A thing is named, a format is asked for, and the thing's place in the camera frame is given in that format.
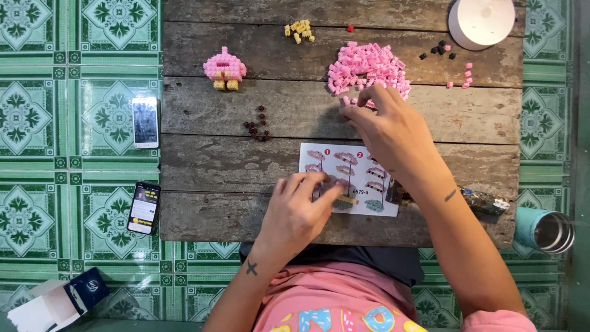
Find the wooden plank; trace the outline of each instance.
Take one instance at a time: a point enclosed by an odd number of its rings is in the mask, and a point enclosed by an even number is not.
[[[162,193],[160,238],[167,241],[254,241],[269,194]],[[516,205],[500,217],[476,214],[497,248],[512,244]],[[432,247],[416,204],[401,206],[398,217],[333,213],[313,243],[332,245]]]
[[[261,143],[227,136],[162,135],[165,190],[270,193],[276,180],[298,172],[299,146],[310,140]],[[362,142],[322,141],[360,145]],[[437,144],[459,186],[515,199],[517,145]]]
[[[358,29],[354,34],[341,28],[314,28],[316,41],[297,45],[276,25],[164,23],[164,75],[204,76],[202,64],[227,46],[247,66],[248,78],[327,80],[328,66],[349,40],[359,44],[391,45],[406,63],[406,77],[413,84],[444,85],[464,80],[464,65],[472,62],[473,86],[521,87],[523,39],[508,37],[483,51],[458,47],[448,33]],[[430,54],[439,40],[447,40],[457,53]],[[428,53],[425,60],[419,55]]]
[[[291,24],[308,19],[314,26],[448,31],[448,13],[455,0],[298,1],[175,0],[164,6],[164,20],[242,24]],[[525,34],[526,1],[515,0],[518,22],[511,36]]]
[[[163,133],[247,136],[242,123],[255,121],[264,105],[273,136],[356,138],[324,82],[244,80],[239,93],[222,93],[205,78],[165,77],[164,87]],[[518,144],[521,98],[520,89],[413,85],[408,101],[435,141]]]

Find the person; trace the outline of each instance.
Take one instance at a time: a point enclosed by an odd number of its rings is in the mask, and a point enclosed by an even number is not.
[[[362,108],[369,99],[376,114]],[[358,105],[340,113],[420,207],[461,308],[463,331],[536,331],[422,115],[395,89],[378,84],[362,90]],[[240,247],[243,264],[202,331],[426,331],[416,323],[410,292],[423,278],[415,269],[417,249],[308,246],[343,192],[336,185],[311,202],[314,186],[328,180],[325,173],[311,172],[277,181],[260,233],[253,244]]]

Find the tattoo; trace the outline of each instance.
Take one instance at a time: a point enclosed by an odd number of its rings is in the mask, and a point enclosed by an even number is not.
[[[252,273],[254,274],[254,276],[257,276],[258,273],[256,273],[256,270],[254,268],[256,268],[256,263],[254,264],[250,264],[250,260],[247,260],[246,263],[248,264],[248,270],[246,271],[246,274],[249,274],[250,271],[252,271]]]
[[[444,201],[448,202],[448,200],[451,199],[455,195],[456,192],[457,192],[457,189],[453,189],[453,191],[451,191],[451,193],[447,197],[444,198]]]

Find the instruction sheet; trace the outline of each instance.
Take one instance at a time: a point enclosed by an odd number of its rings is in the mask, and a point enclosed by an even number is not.
[[[342,199],[336,200],[332,212],[368,216],[398,215],[398,205],[385,201],[391,177],[365,147],[350,145],[301,143],[300,172],[326,172],[330,183],[316,187],[312,200],[336,182],[345,185]]]

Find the smartphone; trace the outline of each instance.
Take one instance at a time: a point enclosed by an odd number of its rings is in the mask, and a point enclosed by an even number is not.
[[[152,234],[156,228],[156,216],[160,207],[161,187],[155,183],[138,181],[131,202],[127,229],[143,234]]]
[[[158,142],[158,100],[155,97],[133,98],[133,146],[154,149]]]

